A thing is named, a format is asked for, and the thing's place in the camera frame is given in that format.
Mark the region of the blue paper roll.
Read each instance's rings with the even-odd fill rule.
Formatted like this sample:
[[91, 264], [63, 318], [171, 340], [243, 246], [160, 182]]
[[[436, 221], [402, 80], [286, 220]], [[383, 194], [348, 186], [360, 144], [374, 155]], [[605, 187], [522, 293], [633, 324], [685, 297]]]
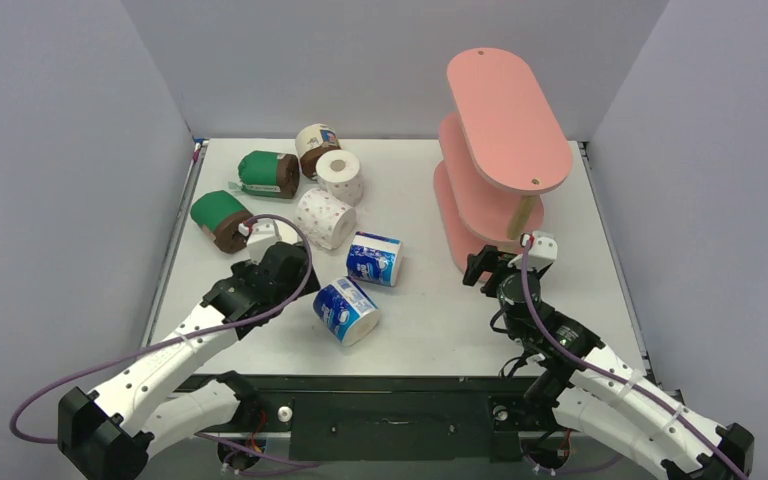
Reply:
[[382, 312], [349, 277], [339, 277], [316, 294], [313, 310], [343, 346], [366, 337], [379, 323]]

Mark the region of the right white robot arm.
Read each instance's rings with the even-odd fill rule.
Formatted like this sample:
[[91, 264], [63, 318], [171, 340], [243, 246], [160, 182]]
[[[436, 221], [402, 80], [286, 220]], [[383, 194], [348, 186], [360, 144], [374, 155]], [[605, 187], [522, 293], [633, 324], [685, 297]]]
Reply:
[[530, 266], [541, 239], [524, 252], [486, 245], [466, 258], [463, 284], [497, 300], [493, 322], [523, 348], [512, 368], [543, 372], [526, 391], [524, 413], [538, 427], [574, 430], [633, 461], [657, 479], [747, 479], [755, 439], [738, 423], [722, 425], [693, 411], [633, 368], [596, 333], [543, 301], [547, 271]]

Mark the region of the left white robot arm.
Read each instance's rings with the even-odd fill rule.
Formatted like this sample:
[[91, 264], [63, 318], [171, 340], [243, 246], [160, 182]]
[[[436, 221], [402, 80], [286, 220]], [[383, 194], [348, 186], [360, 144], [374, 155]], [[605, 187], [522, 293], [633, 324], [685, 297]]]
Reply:
[[172, 394], [208, 360], [318, 287], [301, 242], [277, 242], [261, 260], [234, 264], [167, 336], [168, 346], [158, 343], [91, 391], [75, 387], [60, 399], [60, 452], [88, 479], [135, 479], [153, 456], [209, 427], [257, 424], [259, 393], [235, 371]]

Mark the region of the pink three-tier shelf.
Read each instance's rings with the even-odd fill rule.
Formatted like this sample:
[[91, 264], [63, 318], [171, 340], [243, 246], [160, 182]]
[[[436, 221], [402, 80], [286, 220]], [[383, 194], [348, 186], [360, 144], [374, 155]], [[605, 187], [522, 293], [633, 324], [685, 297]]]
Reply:
[[572, 170], [572, 151], [525, 60], [477, 47], [447, 65], [454, 102], [438, 128], [433, 185], [451, 257], [460, 271], [484, 246], [521, 251], [543, 227], [543, 195]]

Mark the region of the floral white paper roll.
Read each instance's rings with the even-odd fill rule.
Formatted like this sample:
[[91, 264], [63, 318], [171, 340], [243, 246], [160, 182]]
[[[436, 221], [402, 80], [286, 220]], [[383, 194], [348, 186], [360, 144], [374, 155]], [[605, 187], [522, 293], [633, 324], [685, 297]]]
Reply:
[[310, 242], [334, 250], [353, 231], [356, 211], [327, 191], [313, 188], [300, 197], [291, 219]]

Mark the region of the near green brown roll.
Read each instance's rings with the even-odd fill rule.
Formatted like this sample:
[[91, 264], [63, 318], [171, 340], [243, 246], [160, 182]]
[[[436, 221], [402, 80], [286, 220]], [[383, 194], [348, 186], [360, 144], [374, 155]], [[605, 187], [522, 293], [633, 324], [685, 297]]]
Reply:
[[244, 223], [252, 213], [228, 191], [212, 191], [196, 199], [190, 217], [221, 252], [234, 254], [245, 248], [248, 233]]

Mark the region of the green brown roll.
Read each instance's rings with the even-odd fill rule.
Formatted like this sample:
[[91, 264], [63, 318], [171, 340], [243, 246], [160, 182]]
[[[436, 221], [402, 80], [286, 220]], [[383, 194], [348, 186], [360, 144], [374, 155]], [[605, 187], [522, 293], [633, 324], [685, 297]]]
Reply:
[[228, 191], [212, 191], [196, 199], [190, 217], [221, 252], [234, 254], [245, 248], [248, 233], [244, 223], [252, 213]]
[[253, 196], [292, 199], [300, 183], [298, 157], [289, 153], [254, 150], [240, 160], [237, 174], [229, 188]]

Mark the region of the far green brown roll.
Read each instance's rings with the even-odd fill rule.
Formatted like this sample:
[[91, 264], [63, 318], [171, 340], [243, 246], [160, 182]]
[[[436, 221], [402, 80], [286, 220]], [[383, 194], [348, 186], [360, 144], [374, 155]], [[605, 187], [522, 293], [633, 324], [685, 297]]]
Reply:
[[253, 196], [292, 199], [300, 183], [298, 157], [289, 153], [254, 150], [240, 160], [237, 174], [229, 188]]

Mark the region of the upright floral paper roll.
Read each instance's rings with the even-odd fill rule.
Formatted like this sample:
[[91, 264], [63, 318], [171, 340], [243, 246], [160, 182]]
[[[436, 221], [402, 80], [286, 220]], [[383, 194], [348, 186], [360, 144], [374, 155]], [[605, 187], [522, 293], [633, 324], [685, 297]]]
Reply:
[[317, 181], [338, 200], [357, 206], [363, 196], [361, 164], [353, 153], [337, 149], [324, 153], [316, 163]]

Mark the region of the beige brown paper roll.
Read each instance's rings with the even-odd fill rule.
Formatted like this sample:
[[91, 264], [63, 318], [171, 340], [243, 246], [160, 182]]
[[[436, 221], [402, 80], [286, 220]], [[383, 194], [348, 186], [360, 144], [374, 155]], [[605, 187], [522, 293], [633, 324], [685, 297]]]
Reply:
[[330, 126], [316, 123], [304, 127], [297, 134], [295, 148], [302, 174], [308, 179], [316, 179], [319, 158], [329, 151], [341, 149], [341, 144]]

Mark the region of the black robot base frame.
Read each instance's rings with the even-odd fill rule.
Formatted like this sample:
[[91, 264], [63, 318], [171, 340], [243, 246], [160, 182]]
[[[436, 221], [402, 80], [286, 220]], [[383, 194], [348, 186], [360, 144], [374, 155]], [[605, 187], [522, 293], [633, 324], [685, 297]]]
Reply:
[[561, 454], [565, 429], [525, 400], [531, 377], [245, 375], [247, 399], [211, 434], [279, 440], [298, 461]]

